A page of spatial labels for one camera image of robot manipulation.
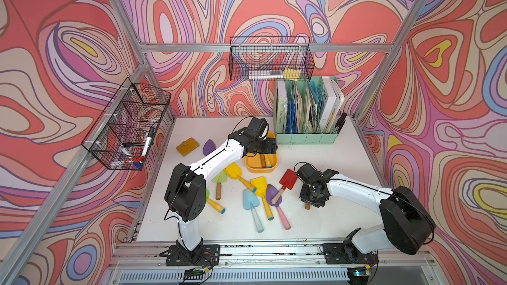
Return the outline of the red shovel wooden handle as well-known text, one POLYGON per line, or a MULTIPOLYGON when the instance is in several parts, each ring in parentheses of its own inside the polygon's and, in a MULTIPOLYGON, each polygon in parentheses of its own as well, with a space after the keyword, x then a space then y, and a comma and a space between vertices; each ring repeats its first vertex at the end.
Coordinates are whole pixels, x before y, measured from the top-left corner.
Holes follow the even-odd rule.
POLYGON ((297 173, 291 169, 287 169, 287 171, 284 173, 281 180, 279 181, 282 187, 271 199, 272 203, 276 204, 276 202, 280 200, 281 196, 286 190, 292 190, 297 181, 298 181, 297 173))

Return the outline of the yellow sponge in basket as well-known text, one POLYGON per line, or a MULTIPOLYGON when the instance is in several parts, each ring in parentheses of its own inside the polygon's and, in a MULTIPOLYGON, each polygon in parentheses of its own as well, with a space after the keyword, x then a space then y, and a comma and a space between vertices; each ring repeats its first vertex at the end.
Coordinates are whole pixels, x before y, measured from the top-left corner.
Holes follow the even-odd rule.
POLYGON ((298 81, 301 77, 301 70, 299 69, 292 69, 289 67, 286 67, 283 71, 283 79, 285 80, 291 80, 291 81, 298 81))

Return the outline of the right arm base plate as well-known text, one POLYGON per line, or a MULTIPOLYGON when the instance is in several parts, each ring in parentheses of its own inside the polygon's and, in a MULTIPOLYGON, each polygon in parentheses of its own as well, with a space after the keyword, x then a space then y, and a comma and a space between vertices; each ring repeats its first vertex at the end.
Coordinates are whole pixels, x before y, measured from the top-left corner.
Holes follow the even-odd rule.
POLYGON ((334 243, 322 244, 319 250, 328 265, 376 265, 376 252, 361 253, 350 244, 334 243))

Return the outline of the black white marker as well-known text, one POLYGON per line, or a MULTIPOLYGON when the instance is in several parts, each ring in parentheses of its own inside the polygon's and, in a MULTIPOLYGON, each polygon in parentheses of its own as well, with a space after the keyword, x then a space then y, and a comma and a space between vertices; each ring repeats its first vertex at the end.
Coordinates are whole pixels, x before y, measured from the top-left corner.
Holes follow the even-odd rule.
POLYGON ((153 140, 153 137, 155 135, 155 128, 154 127, 151 127, 149 132, 148 132, 148 136, 145 140, 145 144, 143 146, 143 150, 142 150, 142 153, 141 153, 141 158, 145 158, 147 156, 147 153, 148 153, 148 150, 152 144, 152 140, 153 140))

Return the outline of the light blue trowel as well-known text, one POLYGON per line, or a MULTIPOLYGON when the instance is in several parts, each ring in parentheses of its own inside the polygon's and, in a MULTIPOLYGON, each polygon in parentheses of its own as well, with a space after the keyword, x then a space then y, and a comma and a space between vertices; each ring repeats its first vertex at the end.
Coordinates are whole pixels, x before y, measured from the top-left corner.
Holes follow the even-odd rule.
POLYGON ((256 211, 256 208, 260 205, 257 196, 249 189, 245 189, 243 191, 242 198, 243 198, 243 208, 252 213, 256 230, 258 233, 262 233, 264 231, 264 226, 262 225, 260 217, 256 211))

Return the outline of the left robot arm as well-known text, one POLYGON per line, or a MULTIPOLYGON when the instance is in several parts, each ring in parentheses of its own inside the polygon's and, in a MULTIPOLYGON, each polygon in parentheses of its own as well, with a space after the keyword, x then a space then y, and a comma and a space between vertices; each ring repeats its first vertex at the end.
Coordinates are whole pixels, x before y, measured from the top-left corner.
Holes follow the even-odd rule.
POLYGON ((165 193, 168 212, 178 219, 178 245, 193 252, 203 241, 198 217, 207 202, 206 189, 219 172, 232 163, 255 154, 275 154, 277 142, 269 138, 265 118, 249 117, 247 126, 234 130, 226 141, 204 158, 189 165, 177 164, 165 193))

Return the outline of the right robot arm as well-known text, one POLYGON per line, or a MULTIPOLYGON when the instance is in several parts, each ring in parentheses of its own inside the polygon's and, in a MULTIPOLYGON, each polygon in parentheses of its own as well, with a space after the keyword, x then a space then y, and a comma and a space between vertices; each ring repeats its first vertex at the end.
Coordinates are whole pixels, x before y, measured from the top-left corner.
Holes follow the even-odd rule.
POLYGON ((408 187, 395 189, 372 186, 327 169, 323 172, 308 162, 296 170, 302 182, 300 200, 323 208, 331 198, 354 203, 382 221, 370 228, 355 228, 338 244, 339 255, 350 263, 380 250, 397 249, 415 255, 434 240, 436 223, 408 187))

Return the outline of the white book in organizer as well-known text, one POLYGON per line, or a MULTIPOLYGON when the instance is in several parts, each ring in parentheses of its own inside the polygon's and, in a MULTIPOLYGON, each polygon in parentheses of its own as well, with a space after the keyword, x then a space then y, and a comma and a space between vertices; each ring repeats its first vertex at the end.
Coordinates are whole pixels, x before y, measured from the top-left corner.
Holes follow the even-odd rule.
POLYGON ((322 78, 322 101, 320 106, 320 129, 330 133, 345 97, 334 77, 322 78))

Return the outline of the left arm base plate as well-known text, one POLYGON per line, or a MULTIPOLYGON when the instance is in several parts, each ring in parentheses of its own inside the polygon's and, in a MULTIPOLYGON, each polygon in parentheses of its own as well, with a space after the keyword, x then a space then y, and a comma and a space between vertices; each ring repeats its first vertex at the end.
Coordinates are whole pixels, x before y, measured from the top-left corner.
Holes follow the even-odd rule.
POLYGON ((176 243, 160 253, 160 256, 166 258, 165 265, 169 267, 214 267, 219 264, 220 245, 199 244, 193 251, 190 251, 183 245, 176 243))

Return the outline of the mint green file organizer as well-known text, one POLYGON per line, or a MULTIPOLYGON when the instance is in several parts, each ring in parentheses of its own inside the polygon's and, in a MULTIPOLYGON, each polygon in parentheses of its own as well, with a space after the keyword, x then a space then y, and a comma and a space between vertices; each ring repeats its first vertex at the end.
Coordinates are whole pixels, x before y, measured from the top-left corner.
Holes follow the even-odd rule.
MULTIPOLYGON (((322 133, 320 129, 322 78, 277 82, 273 115, 275 136, 280 145, 331 145, 335 142, 335 125, 330 133, 322 133)), ((341 114, 340 109, 335 124, 341 114)))

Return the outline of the yellow storage box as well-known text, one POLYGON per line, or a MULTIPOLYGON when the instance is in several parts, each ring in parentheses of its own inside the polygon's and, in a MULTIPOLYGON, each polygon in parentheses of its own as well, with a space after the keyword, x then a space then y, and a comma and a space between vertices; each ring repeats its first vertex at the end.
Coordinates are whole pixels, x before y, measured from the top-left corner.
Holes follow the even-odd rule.
POLYGON ((253 157, 244 158, 247 169, 254 174, 268 174, 273 172, 278 165, 278 155, 275 154, 257 154, 253 157))

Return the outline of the yellow shovel wooden handle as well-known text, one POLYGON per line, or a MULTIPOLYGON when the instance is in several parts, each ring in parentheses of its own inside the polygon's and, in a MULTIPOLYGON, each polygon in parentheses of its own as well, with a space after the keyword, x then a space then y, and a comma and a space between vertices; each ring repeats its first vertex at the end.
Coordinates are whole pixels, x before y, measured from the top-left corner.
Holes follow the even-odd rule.
POLYGON ((260 154, 260 162, 261 162, 261 167, 262 168, 266 168, 265 155, 264 154, 260 154))

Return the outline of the black stapler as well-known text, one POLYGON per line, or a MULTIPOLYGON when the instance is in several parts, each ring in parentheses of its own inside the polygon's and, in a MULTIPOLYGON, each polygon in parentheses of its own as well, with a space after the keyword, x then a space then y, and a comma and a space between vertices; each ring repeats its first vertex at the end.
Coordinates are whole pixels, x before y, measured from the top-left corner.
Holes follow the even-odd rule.
POLYGON ((337 120, 337 123, 335 124, 335 131, 337 134, 339 134, 343 128, 343 126, 345 125, 345 122, 346 122, 346 119, 347 119, 347 114, 345 112, 343 112, 339 119, 337 120))

